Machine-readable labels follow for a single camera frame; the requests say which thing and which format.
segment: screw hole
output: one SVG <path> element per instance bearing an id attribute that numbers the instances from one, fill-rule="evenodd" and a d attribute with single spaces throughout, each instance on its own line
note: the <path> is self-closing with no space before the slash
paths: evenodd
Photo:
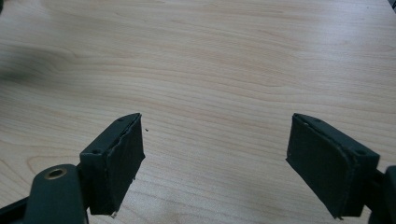
<path id="1" fill-rule="evenodd" d="M 99 154 L 99 153 L 100 153 L 100 150 L 99 150 L 99 149 L 94 149 L 94 150 L 92 151 L 92 153 L 93 153 L 93 154 Z"/>
<path id="2" fill-rule="evenodd" d="M 359 155 L 366 155 L 366 152 L 363 150 L 356 150 L 356 153 L 358 153 Z"/>
<path id="3" fill-rule="evenodd" d="M 67 173 L 66 169 L 60 168 L 60 169 L 55 169 L 55 170 L 49 171 L 48 173 L 46 173 L 46 175 L 44 177 L 48 180 L 52 180 L 52 179 L 59 178 L 59 177 L 65 175 L 66 173 Z"/>

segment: black plastic bracket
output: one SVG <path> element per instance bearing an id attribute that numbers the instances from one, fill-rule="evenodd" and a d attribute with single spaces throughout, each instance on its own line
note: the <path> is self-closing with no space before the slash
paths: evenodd
<path id="1" fill-rule="evenodd" d="M 88 207 L 113 215 L 143 159 L 141 115 L 119 118 L 80 153 L 78 166 L 38 174 L 28 198 L 0 209 L 0 223 L 88 223 Z"/>

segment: wood grain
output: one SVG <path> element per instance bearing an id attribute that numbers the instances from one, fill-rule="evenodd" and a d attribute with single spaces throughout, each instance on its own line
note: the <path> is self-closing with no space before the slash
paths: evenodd
<path id="1" fill-rule="evenodd" d="M 140 112 L 147 158 L 92 223 L 338 223 L 285 162 L 290 118 L 395 164 L 395 19 L 386 0 L 6 1 L 0 206 Z"/>

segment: black mounting arm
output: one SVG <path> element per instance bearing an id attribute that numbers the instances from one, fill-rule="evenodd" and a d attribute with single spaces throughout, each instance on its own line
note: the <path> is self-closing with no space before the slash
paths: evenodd
<path id="1" fill-rule="evenodd" d="M 379 155 L 326 122 L 294 114 L 286 158 L 333 217 L 359 217 L 371 224 L 396 223 L 396 166 L 376 170 Z"/>
<path id="2" fill-rule="evenodd" d="M 39 173 L 30 196 L 0 209 L 0 223 L 88 223 L 114 216 L 145 154 L 141 115 L 115 120 L 80 154 L 78 166 L 63 164 Z"/>

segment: light wood tabletop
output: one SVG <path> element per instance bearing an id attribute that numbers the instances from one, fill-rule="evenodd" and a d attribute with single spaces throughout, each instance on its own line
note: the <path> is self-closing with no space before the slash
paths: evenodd
<path id="1" fill-rule="evenodd" d="M 0 16 L 0 207 L 142 113 L 146 159 L 115 219 L 334 220 L 286 163 L 291 116 L 396 164 L 396 15 L 387 0 L 9 0 Z"/>

